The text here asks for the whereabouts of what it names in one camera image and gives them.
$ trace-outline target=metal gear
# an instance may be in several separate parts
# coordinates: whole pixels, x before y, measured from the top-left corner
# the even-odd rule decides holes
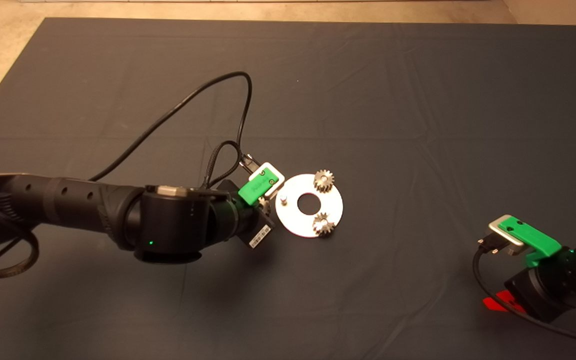
[[[319,170],[315,173],[315,189],[318,192],[327,193],[335,183],[335,176],[328,170]]]
[[[326,214],[326,212],[320,212],[312,222],[312,229],[317,233],[318,237],[325,237],[332,233],[335,229],[335,224],[328,221],[328,214]]]
[[[269,217],[270,216],[270,201],[266,200],[263,197],[259,198],[259,207],[261,208],[261,211],[265,214],[265,216]]]

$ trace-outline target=black cable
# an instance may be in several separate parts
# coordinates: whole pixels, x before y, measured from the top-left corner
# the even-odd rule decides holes
[[[214,79],[212,79],[212,80],[202,84],[201,86],[199,86],[197,89],[195,89],[190,94],[188,94],[188,96],[186,96],[183,100],[181,100],[181,102],[179,102],[177,105],[172,107],[172,109],[168,110],[165,114],[163,114],[160,118],[158,118],[153,123],[153,125],[151,125],[148,129],[146,129],[146,131],[141,133],[141,135],[139,135],[139,137],[137,137],[137,139],[135,139],[135,141],[133,141],[132,144],[130,144],[130,146],[128,146],[128,148],[126,150],[124,150],[121,155],[119,155],[119,157],[117,157],[110,165],[108,165],[105,169],[101,170],[98,174],[90,177],[89,180],[91,182],[96,182],[96,181],[100,180],[101,178],[105,177],[106,175],[110,174],[112,171],[114,171],[137,148],[139,148],[139,146],[142,145],[142,143],[149,136],[151,136],[151,134],[155,130],[157,130],[158,127],[160,127],[163,123],[166,123],[167,120],[169,120],[172,116],[174,116],[174,114],[176,114],[179,110],[181,110],[183,107],[185,107],[185,105],[187,105],[190,102],[190,100],[192,100],[195,96],[198,96],[203,91],[212,87],[215,84],[219,84],[219,83],[223,82],[224,80],[236,78],[239,76],[246,79],[247,94],[246,94],[246,103],[244,105],[244,109],[243,109],[243,112],[241,114],[241,119],[239,121],[239,128],[237,131],[237,140],[236,141],[232,141],[232,140],[224,141],[224,142],[220,143],[217,146],[217,148],[215,148],[215,150],[213,150],[212,155],[210,156],[210,160],[208,161],[208,167],[206,169],[206,174],[204,177],[204,182],[202,184],[202,187],[206,187],[209,189],[209,188],[213,187],[216,183],[223,180],[224,178],[227,178],[228,176],[230,176],[232,173],[234,173],[235,170],[237,170],[237,168],[239,166],[239,161],[243,157],[242,134],[243,134],[244,125],[246,124],[246,118],[248,116],[248,112],[249,112],[249,108],[250,108],[250,101],[252,100],[252,79],[250,78],[250,75],[248,73],[246,73],[245,71],[234,71],[234,72],[226,73],[226,74],[221,75],[219,77],[215,77]],[[218,176],[214,180],[211,180],[211,178],[213,176],[213,171],[215,170],[215,163],[217,162],[217,157],[219,156],[221,149],[226,145],[233,146],[233,148],[235,148],[235,150],[237,151],[237,159],[235,161],[235,164],[230,169],[228,169],[228,171],[221,174],[220,176]],[[1,216],[0,216],[0,224],[2,226],[5,226],[5,227],[13,230],[18,235],[18,237],[16,237],[12,241],[10,241],[9,244],[7,244],[4,248],[2,248],[0,250],[0,257],[2,257],[2,255],[7,253],[7,251],[9,251],[14,246],[16,246],[16,244],[18,244],[21,240],[25,240],[30,244],[30,256],[27,259],[19,262],[16,265],[10,266],[8,268],[0,269],[0,279],[1,279],[1,278],[8,278],[10,276],[18,275],[24,271],[27,271],[27,269],[30,269],[30,267],[32,267],[35,264],[35,262],[37,262],[37,259],[39,258],[39,242],[37,241],[37,237],[35,237],[35,235],[32,233],[32,231],[25,230],[24,228],[19,227],[16,223],[14,223],[13,221],[11,221],[9,219],[1,218]]]
[[[217,176],[217,178],[215,178],[215,180],[211,180],[211,178],[213,176],[213,171],[215,170],[215,163],[217,162],[217,157],[219,157],[219,152],[226,145],[232,146],[237,151],[237,159],[235,160],[235,164],[230,169],[228,169],[228,171]],[[206,167],[206,174],[203,178],[203,184],[201,184],[201,187],[206,188],[206,189],[210,189],[215,184],[217,184],[218,182],[221,182],[221,180],[224,180],[225,178],[230,176],[232,173],[234,173],[234,171],[237,170],[237,168],[240,166],[240,159],[242,159],[242,156],[243,156],[242,148],[240,148],[239,144],[236,143],[235,141],[226,140],[226,141],[220,143],[212,151],[212,154],[210,155],[210,160],[208,160],[208,166]]]
[[[247,82],[247,95],[246,95],[246,104],[244,105],[244,109],[243,112],[241,114],[241,120],[239,121],[239,129],[237,132],[237,146],[239,148],[242,147],[242,134],[243,134],[243,130],[244,130],[244,125],[246,123],[246,117],[248,116],[248,111],[250,108],[250,101],[252,99],[252,79],[250,78],[250,75],[248,75],[248,73],[244,72],[244,71],[234,71],[234,72],[230,72],[230,73],[226,73],[224,75],[221,75],[219,77],[215,77],[214,79],[202,84],[201,86],[199,86],[197,89],[195,89],[193,92],[191,92],[188,96],[186,96],[183,100],[181,100],[181,102],[179,102],[177,105],[175,105],[174,107],[172,107],[172,109],[168,110],[165,114],[163,114],[159,119],[157,119],[157,121],[155,121],[153,123],[153,125],[151,125],[148,129],[146,129],[146,131],[144,131],[141,135],[139,135],[139,137],[137,137],[137,139],[135,139],[135,141],[132,142],[132,144],[130,146],[128,146],[128,148],[123,151],[123,153],[121,155],[119,155],[119,157],[117,157],[110,165],[108,165],[105,169],[101,170],[98,174],[94,175],[93,177],[90,177],[90,181],[91,182],[96,182],[98,180],[100,180],[101,178],[105,177],[106,175],[110,174],[110,172],[114,171],[122,162],[124,162],[124,160],[126,160],[126,158],[128,158],[130,156],[130,154],[133,153],[133,151],[135,151],[141,144],[142,142],[144,142],[155,130],[157,130],[158,127],[160,127],[163,123],[166,123],[167,120],[169,120],[174,114],[176,114],[176,112],[178,112],[179,110],[181,110],[183,107],[185,107],[185,105],[187,105],[190,100],[192,100],[195,96],[198,96],[199,94],[201,94],[201,92],[205,91],[206,89],[212,87],[215,84],[218,84],[220,82],[223,82],[224,80],[228,80],[231,78],[236,78],[238,76],[241,76],[243,78],[246,79]],[[242,153],[239,150],[238,151],[238,156],[241,157]],[[224,178],[228,175],[230,175],[234,170],[230,171],[230,173],[228,173],[228,171],[226,173],[228,173],[227,175],[223,176]]]
[[[529,322],[533,325],[536,325],[542,329],[545,329],[545,330],[551,331],[553,333],[563,335],[564,337],[568,337],[568,338],[572,338],[572,339],[576,340],[576,332],[575,331],[566,330],[565,328],[560,328],[558,326],[554,326],[554,325],[551,325],[549,323],[539,321],[538,319],[535,319],[532,316],[526,315],[523,312],[519,312],[519,310],[515,309],[513,306],[509,305],[507,302],[503,301],[491,289],[488,289],[488,287],[484,284],[483,279],[482,279],[482,274],[480,273],[480,258],[482,257],[482,254],[484,254],[485,252],[486,252],[486,250],[484,248],[480,247],[477,249],[477,252],[475,253],[474,257],[472,258],[472,273],[474,274],[475,280],[477,280],[477,283],[479,284],[481,289],[489,297],[494,299],[494,301],[496,301],[499,305],[501,305],[503,307],[503,309],[508,310],[508,312],[512,313],[513,315],[516,315],[517,317],[520,317],[524,321],[527,321],[527,322]]]
[[[18,264],[9,266],[7,268],[0,269],[0,279],[9,278],[11,276],[19,275],[28,269],[30,269],[39,259],[39,241],[37,237],[32,233],[32,231],[21,227],[20,225],[14,223],[11,219],[5,218],[0,215],[0,226],[2,228],[7,228],[12,233],[16,235],[12,241],[9,242],[4,248],[0,250],[0,257],[12,249],[21,240],[25,240],[30,244],[30,255],[25,260],[22,260]]]

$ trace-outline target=red object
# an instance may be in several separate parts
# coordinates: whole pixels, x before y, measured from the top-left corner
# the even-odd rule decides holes
[[[506,304],[512,306],[518,312],[526,313],[526,310],[515,301],[515,297],[513,294],[510,293],[508,290],[499,291],[496,293],[501,300],[505,301]],[[508,312],[508,310],[504,309],[495,299],[492,297],[487,297],[484,299],[484,305],[489,310],[494,310],[495,312]]]

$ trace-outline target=barcode label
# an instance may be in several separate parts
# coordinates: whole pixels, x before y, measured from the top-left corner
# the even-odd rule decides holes
[[[259,243],[261,243],[261,240],[263,240],[266,237],[266,235],[268,235],[268,233],[270,233],[270,226],[264,225],[261,228],[261,230],[259,230],[259,232],[256,233],[256,235],[254,235],[252,240],[250,240],[250,242],[248,243],[250,245],[250,248],[254,249]]]

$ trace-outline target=dark gray tablecloth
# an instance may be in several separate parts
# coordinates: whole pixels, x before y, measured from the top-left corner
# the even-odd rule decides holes
[[[470,269],[502,214],[576,246],[576,26],[46,19],[0,85],[0,172],[87,178],[235,70],[254,80],[243,150],[334,171],[334,236],[279,227],[158,266],[40,226],[36,266],[0,280],[0,359],[576,358],[486,310]],[[197,185],[244,95],[202,94],[105,180]],[[501,289],[522,261],[491,257]]]

